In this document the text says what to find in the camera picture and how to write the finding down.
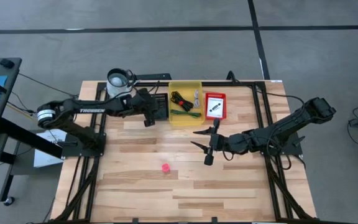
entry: wooden table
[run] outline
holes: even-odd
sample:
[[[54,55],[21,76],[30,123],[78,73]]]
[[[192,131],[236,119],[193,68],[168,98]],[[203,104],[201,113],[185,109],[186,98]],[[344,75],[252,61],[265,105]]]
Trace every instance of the wooden table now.
[[[83,82],[80,99],[94,100],[97,83]],[[266,86],[268,93],[285,94],[283,83],[266,81]],[[158,92],[166,93],[167,88],[160,87]],[[227,97],[227,119],[221,122],[220,134],[229,136],[258,128],[251,89],[203,87],[204,94],[208,91],[225,93]],[[290,113],[286,98],[268,98],[274,121]],[[261,95],[259,101],[267,125]],[[90,117],[78,115],[76,120],[89,126]],[[259,153],[234,156],[232,161],[214,153],[213,166],[206,166],[202,150],[190,141],[208,145],[209,136],[193,131],[208,128],[212,121],[185,128],[157,121],[155,126],[145,128],[143,120],[140,115],[107,118],[108,140],[99,165],[92,222],[131,222],[132,218],[141,222],[208,222],[211,217],[233,222],[274,221],[265,162]],[[76,160],[69,158],[63,164],[51,218],[65,207]],[[291,161],[292,168],[285,171],[288,189],[305,211],[315,216],[303,165],[296,159]],[[169,174],[161,170],[164,163],[170,164]],[[288,165],[285,157],[283,165]],[[278,189],[277,192],[285,217],[282,195]],[[88,197],[83,198],[80,218],[84,217]]]

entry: concrete floor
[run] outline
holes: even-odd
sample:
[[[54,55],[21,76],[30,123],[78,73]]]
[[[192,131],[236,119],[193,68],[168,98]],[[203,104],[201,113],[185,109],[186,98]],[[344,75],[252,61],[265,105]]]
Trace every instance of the concrete floor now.
[[[260,26],[358,25],[356,0],[255,1]],[[250,26],[244,0],[0,0],[0,29],[156,26]],[[358,146],[347,120],[358,106],[358,30],[262,31],[271,79],[304,100],[325,97],[337,109],[323,126],[300,131],[318,216],[358,223]],[[262,79],[253,31],[126,34],[0,34],[0,57],[21,57],[21,72],[78,93],[82,80],[103,80],[109,69],[171,73],[174,79]],[[14,91],[27,107],[66,98],[18,78]],[[17,99],[11,96],[12,102]],[[299,107],[290,100],[291,110]],[[27,129],[27,118],[7,109],[7,119]],[[358,140],[358,129],[351,130]],[[14,142],[7,145],[12,150]],[[0,166],[0,187],[6,173]],[[15,177],[10,207],[0,203],[0,223],[41,222],[59,173]]]

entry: small pink block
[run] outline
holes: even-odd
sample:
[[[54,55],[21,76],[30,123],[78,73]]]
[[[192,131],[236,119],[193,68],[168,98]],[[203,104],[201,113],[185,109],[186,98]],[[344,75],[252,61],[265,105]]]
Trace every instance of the small pink block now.
[[[162,164],[162,172],[169,172],[170,168],[168,164]]]

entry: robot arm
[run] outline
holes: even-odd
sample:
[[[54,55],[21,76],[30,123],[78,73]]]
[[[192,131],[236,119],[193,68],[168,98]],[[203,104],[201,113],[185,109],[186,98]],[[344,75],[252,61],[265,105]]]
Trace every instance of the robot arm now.
[[[155,124],[154,113],[158,110],[157,100],[152,97],[146,88],[137,90],[134,97],[124,95],[111,98],[107,101],[83,101],[67,99],[51,101],[37,109],[38,126],[44,129],[61,129],[77,139],[75,144],[81,142],[84,148],[97,150],[104,141],[93,128],[82,127],[73,122],[74,114],[106,113],[109,116],[122,117],[144,114],[146,127]]]
[[[266,150],[282,148],[287,144],[291,134],[310,123],[322,124],[330,121],[335,112],[336,110],[330,107],[324,98],[313,98],[291,115],[266,128],[251,129],[229,137],[217,134],[219,120],[215,119],[213,128],[194,132],[211,135],[209,147],[192,143],[204,150],[206,154],[204,164],[210,166],[213,163],[213,151],[243,155],[248,152],[266,152]]]

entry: yellow container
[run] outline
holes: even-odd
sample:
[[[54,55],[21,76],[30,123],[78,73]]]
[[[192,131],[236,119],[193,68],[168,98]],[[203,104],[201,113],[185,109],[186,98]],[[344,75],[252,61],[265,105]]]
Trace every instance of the yellow container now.
[[[200,101],[199,108],[192,108],[190,112],[201,113],[199,118],[194,118],[190,115],[174,115],[171,114],[171,110],[184,109],[171,101],[172,92],[177,91],[181,96],[192,103],[194,103],[194,92],[198,90],[198,100]],[[204,97],[203,97],[203,84],[200,81],[170,81],[168,85],[168,97],[169,97],[169,122],[173,126],[196,126],[204,123],[205,111],[204,111]]]

